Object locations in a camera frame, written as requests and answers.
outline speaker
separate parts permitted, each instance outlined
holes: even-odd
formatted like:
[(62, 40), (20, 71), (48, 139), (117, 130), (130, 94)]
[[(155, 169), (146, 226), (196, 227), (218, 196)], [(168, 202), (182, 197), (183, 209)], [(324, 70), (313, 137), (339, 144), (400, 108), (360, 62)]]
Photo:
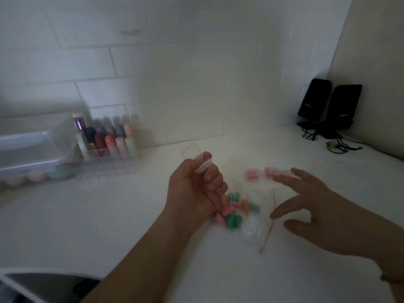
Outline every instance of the speaker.
[(351, 128), (362, 85), (340, 85), (331, 94), (324, 124), (334, 130)]
[(297, 114), (311, 122), (318, 122), (331, 90), (331, 81), (313, 79)]

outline acrylic organizer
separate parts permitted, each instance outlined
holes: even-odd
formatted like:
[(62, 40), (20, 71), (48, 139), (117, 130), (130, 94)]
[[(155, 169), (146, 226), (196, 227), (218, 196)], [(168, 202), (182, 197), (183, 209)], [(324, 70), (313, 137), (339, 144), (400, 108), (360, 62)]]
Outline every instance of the acrylic organizer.
[(136, 172), (136, 158), (111, 156), (108, 149), (89, 151), (72, 164), (77, 180), (113, 177)]

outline wall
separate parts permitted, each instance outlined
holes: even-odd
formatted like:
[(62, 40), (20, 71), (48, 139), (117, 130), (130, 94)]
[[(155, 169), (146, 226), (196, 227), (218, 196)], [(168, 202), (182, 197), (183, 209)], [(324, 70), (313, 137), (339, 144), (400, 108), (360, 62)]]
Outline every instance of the wall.
[(295, 123), (351, 0), (0, 2), (3, 116), (130, 121), (149, 147)]
[(363, 84), (350, 134), (404, 158), (404, 0), (353, 0), (328, 78)]

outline hand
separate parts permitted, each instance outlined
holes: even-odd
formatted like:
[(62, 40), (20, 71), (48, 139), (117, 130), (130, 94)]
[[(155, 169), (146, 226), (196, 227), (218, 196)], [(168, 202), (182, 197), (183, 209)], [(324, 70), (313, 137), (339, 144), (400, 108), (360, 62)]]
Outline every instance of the hand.
[(212, 164), (204, 173), (194, 170), (212, 154), (204, 152), (200, 159), (186, 159), (170, 177), (167, 202), (163, 213), (181, 234), (191, 237), (220, 206), (220, 197), (228, 186), (223, 175)]
[(324, 250), (373, 259), (386, 275), (404, 277), (403, 268), (397, 267), (404, 256), (402, 228), (341, 197), (315, 176), (295, 168), (291, 172), (300, 179), (279, 175), (274, 181), (298, 195), (278, 206), (272, 219), (307, 209), (310, 223), (286, 220), (285, 228)]

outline clear storage box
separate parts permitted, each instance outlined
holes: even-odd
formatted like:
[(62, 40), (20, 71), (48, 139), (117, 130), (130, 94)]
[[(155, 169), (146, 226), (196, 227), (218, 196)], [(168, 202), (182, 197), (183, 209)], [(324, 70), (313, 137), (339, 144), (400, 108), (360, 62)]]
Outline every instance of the clear storage box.
[(77, 134), (71, 114), (0, 119), (0, 179), (48, 172), (71, 161)]

